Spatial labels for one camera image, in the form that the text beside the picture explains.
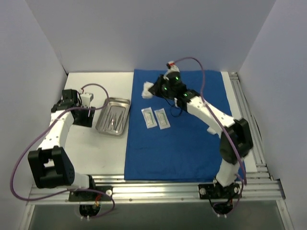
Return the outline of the white gauze pad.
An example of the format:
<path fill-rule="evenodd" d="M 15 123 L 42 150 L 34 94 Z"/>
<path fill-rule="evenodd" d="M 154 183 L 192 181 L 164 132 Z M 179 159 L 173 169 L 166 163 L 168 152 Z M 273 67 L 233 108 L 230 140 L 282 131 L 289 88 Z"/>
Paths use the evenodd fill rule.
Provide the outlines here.
<path fill-rule="evenodd" d="M 151 99 L 153 98 L 153 94 L 149 92 L 149 89 L 152 88 L 154 84 L 152 82 L 146 81 L 143 84 L 142 98 L 143 99 Z"/>
<path fill-rule="evenodd" d="M 212 134 L 212 135 L 215 135 L 215 134 L 216 134 L 216 131 L 213 130 L 212 128 L 210 128 L 210 127 L 207 129 L 207 131 L 208 131 L 210 134 Z"/>

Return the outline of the suture packet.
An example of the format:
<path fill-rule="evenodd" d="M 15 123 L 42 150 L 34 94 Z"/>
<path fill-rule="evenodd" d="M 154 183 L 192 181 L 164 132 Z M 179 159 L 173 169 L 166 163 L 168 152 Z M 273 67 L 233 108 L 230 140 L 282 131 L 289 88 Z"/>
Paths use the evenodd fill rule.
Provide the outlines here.
<path fill-rule="evenodd" d="M 157 126 L 156 119 L 150 107 L 141 109 L 141 112 L 145 120 L 147 129 Z"/>
<path fill-rule="evenodd" d="M 158 125 L 159 128 L 162 129 L 166 129 L 166 128 L 170 128 L 170 123 L 168 121 L 167 115 L 165 113 L 164 108 L 159 109 L 159 110 L 155 110 L 154 111 L 156 118 L 158 120 Z"/>

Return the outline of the stainless steel tray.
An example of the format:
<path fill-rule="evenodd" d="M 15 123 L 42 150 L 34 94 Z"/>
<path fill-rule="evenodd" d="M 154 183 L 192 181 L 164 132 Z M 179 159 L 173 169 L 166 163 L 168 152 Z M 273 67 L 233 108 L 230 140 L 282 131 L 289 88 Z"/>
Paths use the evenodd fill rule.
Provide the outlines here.
<path fill-rule="evenodd" d="M 130 105 L 129 99 L 118 97 L 106 99 L 95 126 L 96 130 L 105 135 L 121 136 L 125 129 Z"/>

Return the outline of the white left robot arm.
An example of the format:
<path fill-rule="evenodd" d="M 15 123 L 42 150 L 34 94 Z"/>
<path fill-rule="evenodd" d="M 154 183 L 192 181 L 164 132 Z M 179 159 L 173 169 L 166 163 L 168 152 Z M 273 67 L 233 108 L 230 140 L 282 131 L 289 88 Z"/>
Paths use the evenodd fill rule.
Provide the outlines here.
<path fill-rule="evenodd" d="M 92 127 L 94 95 L 77 90 L 63 90 L 62 98 L 51 108 L 53 126 L 37 150 L 28 153 L 28 162 L 38 188 L 80 189 L 80 196 L 91 201 L 97 189 L 92 176 L 77 173 L 64 147 L 72 125 Z"/>

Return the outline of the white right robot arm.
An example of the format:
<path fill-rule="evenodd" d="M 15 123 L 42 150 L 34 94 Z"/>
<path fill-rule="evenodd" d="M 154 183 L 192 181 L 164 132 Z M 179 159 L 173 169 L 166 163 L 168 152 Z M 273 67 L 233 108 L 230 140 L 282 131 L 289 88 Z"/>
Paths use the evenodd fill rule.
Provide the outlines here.
<path fill-rule="evenodd" d="M 213 192 L 217 197 L 225 197 L 230 193 L 230 185 L 235 182 L 239 169 L 244 168 L 245 157 L 253 148 L 248 121 L 235 119 L 206 102 L 197 91 L 187 88 L 178 71 L 160 75 L 155 83 L 145 82 L 142 97 L 153 96 L 174 101 L 176 107 L 200 119 L 208 125 L 210 132 L 219 136 L 222 162 Z"/>

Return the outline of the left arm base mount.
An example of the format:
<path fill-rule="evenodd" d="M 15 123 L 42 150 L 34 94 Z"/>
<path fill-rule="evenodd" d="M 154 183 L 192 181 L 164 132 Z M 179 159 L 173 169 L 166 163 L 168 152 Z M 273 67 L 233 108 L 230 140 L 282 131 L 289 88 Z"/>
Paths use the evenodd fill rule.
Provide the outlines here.
<path fill-rule="evenodd" d="M 95 188 L 71 190 L 69 202 L 91 202 L 88 205 L 79 204 L 77 214 L 81 219 L 96 219 L 111 213 L 115 209 L 115 201 L 112 197 L 113 187 L 111 185 L 97 186 Z M 110 209 L 103 211 L 102 203 L 110 201 Z"/>

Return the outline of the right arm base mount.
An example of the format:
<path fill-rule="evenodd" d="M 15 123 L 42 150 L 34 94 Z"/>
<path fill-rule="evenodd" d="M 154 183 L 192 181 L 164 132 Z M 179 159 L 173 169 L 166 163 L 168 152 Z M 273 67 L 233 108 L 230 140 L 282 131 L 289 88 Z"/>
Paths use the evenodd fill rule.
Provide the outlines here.
<path fill-rule="evenodd" d="M 233 212 L 242 197 L 241 188 L 236 183 L 226 187 L 219 183 L 198 184 L 198 193 L 201 200 L 209 201 L 217 217 L 224 218 Z"/>

